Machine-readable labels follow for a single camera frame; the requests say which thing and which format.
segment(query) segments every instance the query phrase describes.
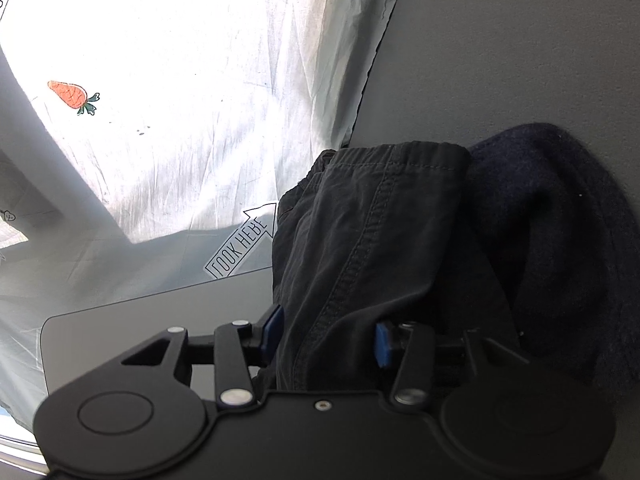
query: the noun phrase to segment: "carrot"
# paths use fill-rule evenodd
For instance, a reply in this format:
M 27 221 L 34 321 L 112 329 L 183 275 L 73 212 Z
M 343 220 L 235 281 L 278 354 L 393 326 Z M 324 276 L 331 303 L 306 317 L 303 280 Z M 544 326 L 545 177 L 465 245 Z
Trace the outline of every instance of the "carrot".
M 86 110 L 89 115 L 95 114 L 95 106 L 91 103 L 100 99 L 100 94 L 95 93 L 87 98 L 84 88 L 69 83 L 61 83 L 59 81 L 49 81 L 47 84 L 65 104 L 74 110 L 78 110 L 78 115 L 84 114 Z

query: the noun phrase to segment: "robotic arm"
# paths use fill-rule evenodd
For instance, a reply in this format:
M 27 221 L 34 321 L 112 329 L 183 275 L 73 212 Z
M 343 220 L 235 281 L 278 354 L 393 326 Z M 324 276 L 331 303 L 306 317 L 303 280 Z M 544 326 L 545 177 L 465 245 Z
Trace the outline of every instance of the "robotic arm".
M 269 364 L 283 326 L 273 305 L 213 335 L 171 327 L 55 391 L 33 425 L 49 477 L 586 479 L 612 443 L 596 391 L 477 330 L 381 322 L 388 391 L 258 399 L 248 366 Z M 194 364 L 214 364 L 216 400 L 189 388 Z

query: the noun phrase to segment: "arrow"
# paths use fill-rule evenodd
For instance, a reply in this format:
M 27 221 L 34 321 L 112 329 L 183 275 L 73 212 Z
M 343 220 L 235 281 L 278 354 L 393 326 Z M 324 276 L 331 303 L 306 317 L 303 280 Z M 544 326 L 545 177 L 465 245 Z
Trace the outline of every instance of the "arrow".
M 230 276 L 264 235 L 273 239 L 276 203 L 247 209 L 243 213 L 247 219 L 226 239 L 209 263 L 204 266 L 205 272 L 216 280 Z

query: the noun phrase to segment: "wrinkled white cloth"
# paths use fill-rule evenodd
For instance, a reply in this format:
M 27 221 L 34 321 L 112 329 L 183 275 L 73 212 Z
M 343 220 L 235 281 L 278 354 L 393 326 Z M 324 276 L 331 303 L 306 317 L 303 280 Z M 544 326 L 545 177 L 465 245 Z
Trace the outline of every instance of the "wrinkled white cloth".
M 394 3 L 3 0 L 0 404 L 18 423 L 47 394 L 47 318 L 270 266 L 274 204 L 349 139 Z

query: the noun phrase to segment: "white fabric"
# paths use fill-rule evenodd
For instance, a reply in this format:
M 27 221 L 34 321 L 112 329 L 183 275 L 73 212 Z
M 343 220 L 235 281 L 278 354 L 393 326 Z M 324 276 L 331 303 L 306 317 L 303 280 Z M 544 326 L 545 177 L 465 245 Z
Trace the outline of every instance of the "white fabric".
M 348 140 L 394 3 L 4 0 L 0 404 L 22 425 L 48 317 L 270 265 L 270 204 Z

